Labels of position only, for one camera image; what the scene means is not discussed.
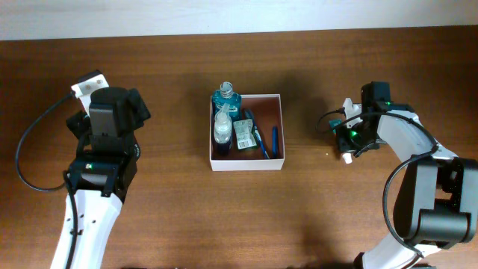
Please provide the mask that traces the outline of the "red green toothpaste tube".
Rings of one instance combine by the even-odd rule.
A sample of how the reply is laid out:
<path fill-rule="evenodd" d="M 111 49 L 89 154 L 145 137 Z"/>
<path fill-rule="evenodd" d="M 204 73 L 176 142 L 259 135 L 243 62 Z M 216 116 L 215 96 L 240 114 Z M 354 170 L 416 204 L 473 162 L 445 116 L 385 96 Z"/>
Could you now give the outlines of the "red green toothpaste tube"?
<path fill-rule="evenodd" d="M 340 153 L 341 159 L 346 164 L 351 164 L 353 162 L 353 153 L 354 148 L 350 140 L 350 131 L 347 127 L 335 128 L 341 123 L 341 120 L 330 120 L 329 127 L 332 129 L 333 134 L 335 135 L 335 142 Z"/>

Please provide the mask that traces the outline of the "clear spray bottle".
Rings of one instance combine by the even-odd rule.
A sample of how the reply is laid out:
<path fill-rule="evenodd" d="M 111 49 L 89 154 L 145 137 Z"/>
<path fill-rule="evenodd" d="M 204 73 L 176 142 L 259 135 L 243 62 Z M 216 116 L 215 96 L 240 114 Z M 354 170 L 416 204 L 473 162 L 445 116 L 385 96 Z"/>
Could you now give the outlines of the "clear spray bottle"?
<path fill-rule="evenodd" d="M 232 119 L 230 104 L 225 103 L 214 118 L 214 145 L 217 154 L 228 155 L 232 148 Z"/>

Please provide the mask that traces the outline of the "green dental floss pack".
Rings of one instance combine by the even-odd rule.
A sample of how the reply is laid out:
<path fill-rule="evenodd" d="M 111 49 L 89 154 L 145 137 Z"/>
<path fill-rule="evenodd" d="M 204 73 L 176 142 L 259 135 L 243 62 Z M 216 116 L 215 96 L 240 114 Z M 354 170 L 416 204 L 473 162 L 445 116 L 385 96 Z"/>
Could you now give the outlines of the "green dental floss pack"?
<path fill-rule="evenodd" d="M 258 146 L 252 133 L 253 121 L 251 119 L 233 122 L 238 150 L 252 149 Z"/>

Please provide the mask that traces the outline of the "blue white toothbrush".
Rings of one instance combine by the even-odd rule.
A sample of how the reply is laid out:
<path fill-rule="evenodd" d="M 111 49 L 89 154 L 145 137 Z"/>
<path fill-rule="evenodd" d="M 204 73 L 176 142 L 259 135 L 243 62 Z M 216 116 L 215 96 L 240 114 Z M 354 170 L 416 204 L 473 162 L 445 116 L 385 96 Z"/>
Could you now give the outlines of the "blue white toothbrush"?
<path fill-rule="evenodd" d="M 253 133 L 256 141 L 257 141 L 257 144 L 261 147 L 261 151 L 262 151 L 262 154 L 263 154 L 264 158 L 269 159 L 270 156 L 268 155 L 266 147 L 265 147 L 265 145 L 263 143 L 263 140 L 261 138 L 261 135 L 260 135 L 260 132 L 258 130 L 258 126 L 256 124 L 255 116 L 254 116 L 253 112 L 250 109 L 246 108 L 244 110 L 244 115 L 247 119 L 251 119 L 251 121 L 252 121 L 252 133 Z"/>

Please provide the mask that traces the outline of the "blue mouthwash bottle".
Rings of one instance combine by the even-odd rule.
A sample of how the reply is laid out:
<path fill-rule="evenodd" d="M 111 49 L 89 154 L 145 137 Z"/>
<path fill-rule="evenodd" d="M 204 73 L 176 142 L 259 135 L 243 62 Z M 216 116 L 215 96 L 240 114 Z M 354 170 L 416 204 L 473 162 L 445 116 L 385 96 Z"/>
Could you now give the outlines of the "blue mouthwash bottle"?
<path fill-rule="evenodd" d="M 214 114 L 218 113 L 225 104 L 229 104 L 229 116 L 232 121 L 235 122 L 242 119 L 242 96 L 234 92 L 232 83 L 224 81 L 220 85 L 220 89 L 214 91 L 212 102 L 214 103 Z"/>

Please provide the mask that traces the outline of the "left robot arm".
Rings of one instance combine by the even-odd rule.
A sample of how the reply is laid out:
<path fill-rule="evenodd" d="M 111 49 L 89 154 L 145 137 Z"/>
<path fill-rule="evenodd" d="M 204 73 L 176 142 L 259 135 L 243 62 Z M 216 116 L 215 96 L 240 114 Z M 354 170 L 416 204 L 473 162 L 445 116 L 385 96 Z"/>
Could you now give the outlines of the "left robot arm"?
<path fill-rule="evenodd" d="M 100 268 L 114 223 L 136 172 L 134 136 L 151 117 L 136 89 L 104 87 L 66 125 L 78 138 L 63 172 L 66 211 L 52 268 Z"/>

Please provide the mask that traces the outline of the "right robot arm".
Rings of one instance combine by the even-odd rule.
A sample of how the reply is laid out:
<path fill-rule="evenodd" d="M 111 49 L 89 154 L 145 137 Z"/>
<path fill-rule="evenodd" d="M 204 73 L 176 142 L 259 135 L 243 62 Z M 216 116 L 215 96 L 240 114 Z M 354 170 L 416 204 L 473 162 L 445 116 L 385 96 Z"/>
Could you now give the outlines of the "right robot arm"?
<path fill-rule="evenodd" d="M 345 121 L 331 128 L 346 163 L 383 144 L 400 160 L 382 193 L 388 234 L 358 254 L 355 268 L 413 268 L 429 255 L 474 238 L 477 161 L 442 146 L 410 105 L 392 101 L 387 82 L 365 84 L 361 101 L 345 99 L 339 113 Z"/>

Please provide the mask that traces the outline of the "white cardboard box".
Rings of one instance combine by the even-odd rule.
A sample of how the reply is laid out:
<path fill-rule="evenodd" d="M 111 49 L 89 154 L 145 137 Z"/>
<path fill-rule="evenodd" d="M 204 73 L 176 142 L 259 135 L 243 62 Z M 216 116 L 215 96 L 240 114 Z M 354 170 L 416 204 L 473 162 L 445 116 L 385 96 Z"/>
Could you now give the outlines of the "white cardboard box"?
<path fill-rule="evenodd" d="M 263 143 L 270 158 L 265 159 L 261 148 L 237 149 L 237 142 L 232 140 L 232 148 L 228 155 L 219 155 L 214 145 L 214 118 L 210 117 L 209 161 L 213 171 L 248 171 L 248 170 L 280 170 L 285 161 L 285 135 L 283 131 L 282 102 L 279 94 L 244 94 L 242 108 L 250 109 L 258 126 Z M 272 130 L 279 130 L 279 157 L 273 158 Z"/>

